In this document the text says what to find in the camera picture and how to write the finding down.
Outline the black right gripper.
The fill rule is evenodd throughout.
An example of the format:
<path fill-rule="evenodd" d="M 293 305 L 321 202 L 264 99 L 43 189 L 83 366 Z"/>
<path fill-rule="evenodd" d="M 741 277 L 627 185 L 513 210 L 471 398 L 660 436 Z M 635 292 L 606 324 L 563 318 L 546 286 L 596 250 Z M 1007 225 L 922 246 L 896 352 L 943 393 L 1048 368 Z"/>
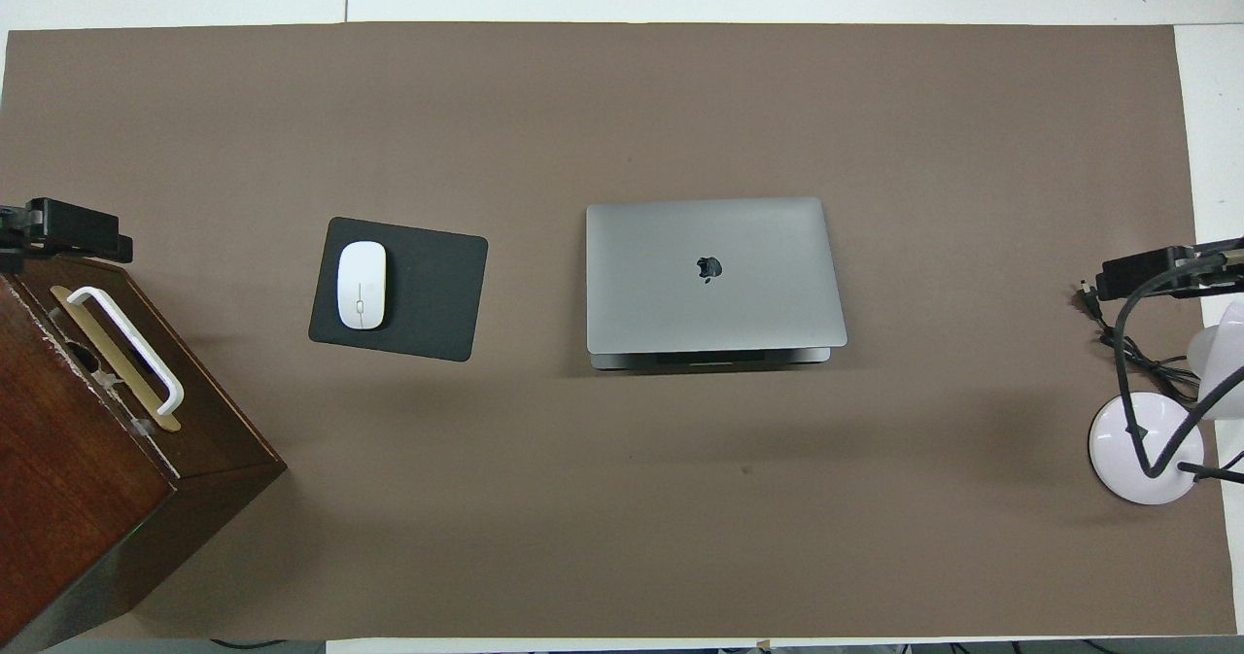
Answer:
<path fill-rule="evenodd" d="M 1243 237 L 1232 237 L 1200 242 L 1195 247 L 1177 245 L 1135 252 L 1121 259 L 1108 259 L 1101 264 L 1098 298 L 1102 301 L 1128 298 L 1140 286 L 1159 276 L 1164 270 L 1176 269 L 1182 261 L 1195 259 L 1195 255 L 1207 259 L 1217 252 L 1227 252 L 1227 264 L 1195 279 L 1199 283 L 1197 295 L 1199 298 L 1208 298 L 1214 295 L 1243 293 L 1242 250 Z"/>

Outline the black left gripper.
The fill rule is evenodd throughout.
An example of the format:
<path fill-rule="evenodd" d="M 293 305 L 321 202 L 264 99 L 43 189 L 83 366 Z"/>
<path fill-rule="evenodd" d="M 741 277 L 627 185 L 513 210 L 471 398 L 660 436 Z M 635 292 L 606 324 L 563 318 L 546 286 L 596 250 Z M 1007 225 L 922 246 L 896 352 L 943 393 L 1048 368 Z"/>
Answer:
<path fill-rule="evenodd" d="M 47 196 L 21 206 L 1 206 L 1 274 L 21 274 L 31 237 L 49 239 L 39 259 L 102 259 L 114 264 L 133 261 L 133 239 L 119 236 L 119 219 Z M 53 242 L 50 239 L 104 239 L 102 242 Z"/>

